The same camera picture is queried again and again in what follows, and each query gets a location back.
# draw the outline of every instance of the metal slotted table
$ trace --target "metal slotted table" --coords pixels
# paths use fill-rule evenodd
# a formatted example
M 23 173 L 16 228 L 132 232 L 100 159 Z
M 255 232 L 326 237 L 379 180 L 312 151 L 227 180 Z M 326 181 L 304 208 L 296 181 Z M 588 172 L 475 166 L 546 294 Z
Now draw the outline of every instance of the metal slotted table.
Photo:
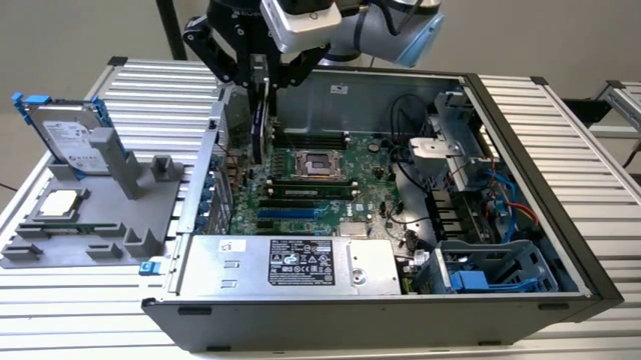
M 589 321 L 560 323 L 513 346 L 371 349 L 322 352 L 182 351 L 140 310 L 135 266 L 0 269 L 0 356 L 4 359 L 505 359 L 641 358 L 641 211 L 629 177 L 560 106 L 552 90 L 527 78 L 482 81 L 534 162 L 601 260 L 625 303 Z M 130 60 L 109 66 L 88 96 L 99 94 L 122 141 L 140 161 L 171 155 L 187 165 L 167 244 L 176 236 L 191 165 L 219 84 L 207 67 L 187 61 Z M 572 159 L 572 165 L 564 161 Z M 48 155 L 0 215 L 3 246 L 51 177 Z M 604 198 L 613 199 L 598 205 Z M 154 289 L 144 289 L 148 295 Z

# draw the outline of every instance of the cable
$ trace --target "cable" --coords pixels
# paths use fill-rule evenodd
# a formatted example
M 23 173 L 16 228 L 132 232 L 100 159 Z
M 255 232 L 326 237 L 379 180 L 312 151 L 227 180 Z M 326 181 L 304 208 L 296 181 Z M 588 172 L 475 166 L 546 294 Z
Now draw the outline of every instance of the cable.
M 0 182 L 0 187 L 5 188 L 7 190 L 11 190 L 13 192 L 19 192 L 19 189 L 16 189 L 15 187 L 12 187 L 7 184 L 3 184 L 1 182 Z
M 632 161 L 634 160 L 636 155 L 637 155 L 637 151 L 633 151 L 630 156 L 628 156 L 628 159 L 625 160 L 625 163 L 622 163 L 622 168 L 624 169 L 632 164 Z
M 236 166 L 236 169 L 240 170 L 240 168 L 239 168 L 239 163 L 236 163 L 236 159 L 234 159 L 234 157 L 231 156 L 231 154 L 230 154 L 230 152 L 227 151 L 227 149 L 223 148 L 223 147 L 220 146 L 220 144 L 216 143 L 216 145 L 218 145 L 218 147 L 220 148 L 220 150 L 224 151 L 224 154 L 230 157 L 231 161 L 234 161 L 234 165 Z
M 425 119 L 423 119 L 423 122 L 426 122 L 430 118 L 430 113 L 427 112 L 427 103 L 425 102 L 425 100 L 415 94 L 403 94 L 403 95 L 399 95 L 394 101 L 391 102 L 391 106 L 390 106 L 390 135 L 391 135 L 391 142 L 394 143 L 395 142 L 395 129 L 394 129 L 394 120 L 398 118 L 398 116 L 395 116 L 395 108 L 397 108 L 397 104 L 399 103 L 399 101 L 403 99 L 403 98 L 414 98 L 417 99 L 422 106 L 423 106 L 423 109 L 425 109 Z M 401 125 L 399 125 L 399 120 L 397 119 L 397 127 L 398 127 L 398 137 L 401 137 Z
M 454 175 L 461 169 L 470 163 L 470 158 L 467 158 L 466 162 L 454 170 L 454 172 L 450 173 L 450 175 L 446 177 L 445 182 L 442 183 L 442 189 L 447 189 L 447 185 L 450 184 L 450 180 L 454 178 Z
M 518 204 L 515 202 L 507 202 L 506 204 L 509 206 L 515 207 L 519 210 L 523 210 L 529 215 L 531 215 L 531 218 L 534 220 L 534 225 L 535 226 L 539 225 L 539 217 L 537 216 L 537 214 L 534 213 L 534 211 L 530 208 L 527 208 L 523 204 Z
M 405 177 L 407 178 L 407 180 L 410 180 L 411 184 L 414 184 L 414 186 L 415 186 L 418 189 L 421 189 L 421 191 L 422 191 L 426 195 L 429 195 L 429 194 L 430 194 L 430 191 L 419 184 L 418 181 L 415 181 L 415 180 L 411 178 L 410 174 L 407 173 L 407 171 L 406 171 L 406 170 L 403 169 L 403 167 L 401 166 L 399 160 L 397 159 L 397 161 L 394 161 L 394 160 L 391 159 L 391 155 L 394 154 L 394 151 L 397 151 L 397 150 L 399 150 L 399 149 L 405 149 L 405 148 L 403 148 L 402 146 L 397 146 L 397 147 L 394 147 L 394 148 L 391 149 L 391 151 L 390 151 L 390 162 L 391 162 L 391 163 L 394 163 L 394 162 L 397 163 L 397 167 L 398 167 L 398 169 L 401 170 L 401 173 L 402 173 L 402 174 L 405 175 Z
M 527 211 L 525 211 L 525 210 L 521 209 L 521 208 L 517 208 L 517 210 L 518 210 L 518 212 L 519 212 L 521 214 L 523 214 L 523 215 L 527 217 L 527 219 L 530 219 L 531 221 L 534 221 L 534 218 L 531 217 L 531 215 L 530 215 L 530 213 L 529 213 Z
M 399 225 L 407 225 L 407 224 L 413 224 L 413 223 L 418 223 L 419 221 L 423 221 L 423 220 L 429 220 L 430 217 L 426 216 L 426 217 L 421 217 L 419 219 L 417 220 L 413 220 L 413 221 L 401 221 L 401 220 L 397 220 L 391 217 L 391 213 L 394 212 L 394 210 L 397 209 L 397 207 L 399 206 L 399 202 L 397 202 L 397 204 L 391 207 L 391 210 L 387 212 L 387 220 L 391 220 L 391 222 L 399 224 Z

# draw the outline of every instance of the blue cable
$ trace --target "blue cable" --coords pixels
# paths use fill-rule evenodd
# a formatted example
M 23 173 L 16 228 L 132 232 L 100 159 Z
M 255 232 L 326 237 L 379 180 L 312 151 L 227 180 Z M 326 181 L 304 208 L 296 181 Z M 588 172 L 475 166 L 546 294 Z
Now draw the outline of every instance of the blue cable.
M 502 182 L 505 185 L 507 185 L 511 189 L 511 201 L 517 200 L 517 184 L 507 180 L 502 175 L 497 174 L 495 172 L 486 171 L 485 172 L 489 176 L 494 176 L 494 179 L 497 179 L 499 182 Z M 511 211 L 511 217 L 510 217 L 510 226 L 507 227 L 507 232 L 505 234 L 505 238 L 502 238 L 501 244 L 506 244 L 510 242 L 511 236 L 514 235 L 515 227 L 517 227 L 517 211 Z

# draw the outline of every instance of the robotic arm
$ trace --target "robotic arm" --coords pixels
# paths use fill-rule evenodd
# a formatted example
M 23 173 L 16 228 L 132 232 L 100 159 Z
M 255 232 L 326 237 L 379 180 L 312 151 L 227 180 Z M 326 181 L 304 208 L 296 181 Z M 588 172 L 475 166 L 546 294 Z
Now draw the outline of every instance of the robotic arm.
M 441 0 L 210 0 L 183 40 L 220 81 L 247 89 L 254 113 L 260 99 L 299 85 L 323 58 L 346 62 L 366 53 L 413 67 L 441 29 L 439 5 Z M 280 55 L 298 52 L 283 64 Z

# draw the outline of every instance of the metal frame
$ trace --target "metal frame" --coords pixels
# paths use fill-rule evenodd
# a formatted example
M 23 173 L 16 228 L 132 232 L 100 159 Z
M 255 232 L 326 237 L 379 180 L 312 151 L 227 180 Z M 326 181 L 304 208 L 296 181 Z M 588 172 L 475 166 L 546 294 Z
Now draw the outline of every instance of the metal frame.
M 127 90 L 144 93 L 164 92 L 180 96 L 204 94 L 214 90 L 215 78 L 207 67 L 195 62 L 183 61 L 130 61 L 120 76 L 111 76 L 112 67 L 105 69 L 91 94 L 105 91 Z M 126 147 L 143 154 L 151 149 L 175 155 L 192 164 L 198 146 L 199 132 L 204 128 L 207 110 L 175 109 L 174 114 L 150 113 L 150 105 L 167 109 L 170 101 L 138 97 L 128 100 L 130 110 L 138 109 L 148 119 L 126 117 L 135 115 L 116 105 L 115 96 L 107 107 L 116 128 L 127 140 Z M 190 103 L 174 105 L 187 107 Z M 156 130 L 144 128 L 154 124 Z M 48 155 L 36 164 L 5 211 L 0 214 L 0 229 L 20 208 L 28 208 L 47 183 L 44 164 Z M 543 171 L 556 167 L 556 160 L 534 159 Z M 174 215 L 180 213 L 180 203 Z M 178 238 L 180 247 L 188 246 L 186 237 Z M 334 351 L 287 351 L 283 353 L 250 352 L 234 356 L 260 359 L 478 359 L 501 356 L 517 360 L 538 360 L 548 357 L 581 357 L 593 359 L 637 359 L 641 357 L 641 241 L 594 239 L 589 240 L 594 255 L 598 257 L 606 273 L 613 279 L 625 304 L 608 310 L 582 323 L 560 323 L 549 326 L 513 346 L 469 347 L 414 347 L 405 349 L 345 349 Z M 158 326 L 143 314 L 139 307 L 139 294 L 150 296 L 158 291 L 163 279 L 151 277 L 146 289 L 139 289 L 138 267 L 93 267 L 56 269 L 0 269 L 0 350 L 8 359 L 87 359 L 96 354 L 111 358 L 171 357 L 172 359 L 222 358 L 226 354 L 190 354 L 180 350 Z
M 347 74 L 358 74 L 357 77 L 366 76 L 357 73 L 359 70 L 332 68 L 323 71 L 339 74 L 345 83 L 349 84 L 351 78 Z M 390 80 L 395 74 L 407 74 L 415 79 L 421 77 L 450 79 L 453 76 L 453 74 L 446 73 L 442 78 L 441 73 L 401 70 L 367 69 L 367 72 L 370 73 L 369 76 L 385 76 L 386 80 Z M 350 344 L 365 347 L 417 346 L 425 343 L 470 344 L 475 341 L 479 344 L 509 344 L 518 340 L 523 333 L 545 326 L 546 322 L 550 324 L 562 321 L 584 321 L 624 301 L 511 129 L 486 85 L 474 74 L 462 73 L 454 74 L 454 76 L 459 78 L 459 85 L 479 111 L 483 124 L 495 140 L 494 145 L 498 146 L 525 197 L 539 216 L 552 246 L 578 287 L 578 292 L 509 295 L 405 295 L 401 298 L 385 295 L 315 296 L 311 300 L 296 295 L 288 296 L 286 299 L 278 296 L 179 295 L 182 281 L 178 280 L 175 295 L 166 294 L 160 298 L 146 298 L 142 307 L 160 325 L 163 331 L 170 334 L 184 349 L 190 351 L 202 351 L 206 348 L 215 350 L 266 350 L 274 349 L 274 346 L 283 346 L 283 342 L 279 341 L 284 338 L 288 339 L 287 346 L 292 349 L 308 349 L 308 346 L 319 349 L 323 347 L 345 347 Z M 537 98 L 537 101 L 541 104 L 550 101 L 552 94 L 548 94 L 548 96 L 541 99 Z M 556 106 L 550 106 L 546 111 L 549 113 L 558 111 Z M 175 274 L 183 274 L 183 270 L 176 268 Z M 459 312 L 462 304 L 465 304 L 466 309 L 475 309 L 478 315 L 474 319 Z M 383 322 L 373 321 L 373 317 L 382 316 L 381 313 L 373 311 L 373 307 L 393 310 L 395 316 L 385 316 Z M 291 308 L 294 313 L 288 313 L 287 308 Z M 304 325 L 304 319 L 300 316 L 291 316 L 291 314 L 295 314 L 295 308 L 306 308 L 320 317 L 330 318 L 332 314 L 342 314 L 335 319 L 338 322 L 334 325 L 341 329 L 349 329 L 350 333 L 361 334 L 362 339 L 345 339 L 339 332 L 331 333 L 331 331 L 328 331 L 331 335 L 314 337 L 314 340 L 311 340 L 310 332 L 299 331 L 292 334 L 291 331 L 283 329 L 283 326 L 299 327 Z M 497 309 L 499 309 L 498 312 L 503 312 L 503 315 L 509 313 L 510 316 L 501 317 L 499 313 L 494 312 Z M 548 313 L 545 311 L 548 309 L 553 310 L 552 312 L 556 312 L 558 317 Z M 447 313 L 450 321 L 458 324 L 458 340 L 454 340 L 451 336 L 445 336 L 442 328 L 423 329 L 421 324 L 430 321 L 429 317 L 431 319 L 437 317 L 435 311 L 439 314 Z M 215 314 L 218 321 L 211 320 L 208 317 L 211 314 Z M 399 318 L 406 317 L 414 318 L 413 324 L 399 322 Z M 275 326 L 266 333 L 262 330 L 263 327 L 267 327 L 268 323 L 274 324 L 276 318 L 279 319 L 279 326 Z M 518 318 L 522 322 L 514 323 L 514 318 Z M 406 331 L 402 334 L 387 334 L 386 337 L 381 337 L 377 335 L 375 329 L 382 323 L 393 329 L 403 328 Z M 487 339 L 479 338 L 478 333 L 485 334 Z M 215 334 L 216 336 L 207 337 L 203 334 Z

